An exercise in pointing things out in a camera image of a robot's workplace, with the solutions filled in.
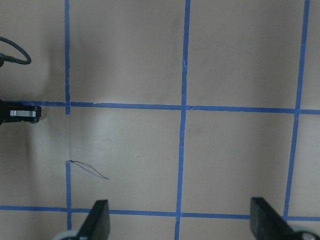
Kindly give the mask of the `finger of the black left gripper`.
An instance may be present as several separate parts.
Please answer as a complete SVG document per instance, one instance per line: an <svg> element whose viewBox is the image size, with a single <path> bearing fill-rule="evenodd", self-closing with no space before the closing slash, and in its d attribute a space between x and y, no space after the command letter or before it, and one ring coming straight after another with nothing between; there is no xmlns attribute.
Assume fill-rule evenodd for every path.
<svg viewBox="0 0 320 240"><path fill-rule="evenodd" d="M0 101L0 123L28 122L36 124L42 117L42 107L20 102Z"/></svg>

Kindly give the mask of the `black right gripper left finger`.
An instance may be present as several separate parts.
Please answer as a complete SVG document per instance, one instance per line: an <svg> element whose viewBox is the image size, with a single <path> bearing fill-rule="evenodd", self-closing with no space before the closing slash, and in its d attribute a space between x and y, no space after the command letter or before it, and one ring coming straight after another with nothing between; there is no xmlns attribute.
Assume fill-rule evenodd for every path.
<svg viewBox="0 0 320 240"><path fill-rule="evenodd" d="M97 200L77 233L78 240L107 240L110 235L109 202Z"/></svg>

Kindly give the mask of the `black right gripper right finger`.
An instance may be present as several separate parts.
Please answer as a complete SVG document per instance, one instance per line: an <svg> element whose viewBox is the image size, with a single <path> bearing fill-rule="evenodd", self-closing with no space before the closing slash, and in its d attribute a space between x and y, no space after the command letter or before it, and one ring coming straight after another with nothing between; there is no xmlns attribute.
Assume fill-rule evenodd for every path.
<svg viewBox="0 0 320 240"><path fill-rule="evenodd" d="M292 240L295 232L263 197L250 199L250 230L256 240Z"/></svg>

